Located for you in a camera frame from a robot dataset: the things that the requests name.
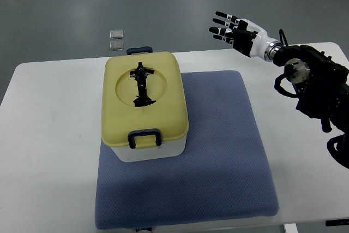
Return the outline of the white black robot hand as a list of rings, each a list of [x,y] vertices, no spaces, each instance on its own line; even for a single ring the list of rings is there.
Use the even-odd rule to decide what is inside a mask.
[[[210,27],[213,38],[228,43],[247,57],[259,57],[266,62],[273,60],[272,52],[281,47],[281,42],[268,36],[265,29],[257,24],[234,15],[215,12],[213,22],[218,27]]]

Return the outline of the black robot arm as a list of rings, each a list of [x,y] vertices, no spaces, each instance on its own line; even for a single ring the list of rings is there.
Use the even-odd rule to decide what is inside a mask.
[[[336,162],[347,168],[348,69],[309,45],[289,45],[283,30],[279,37],[281,43],[269,55],[275,65],[284,69],[275,79],[275,90],[297,98],[296,110],[320,119],[323,132],[331,132],[332,126],[343,131],[327,142],[327,149]]]

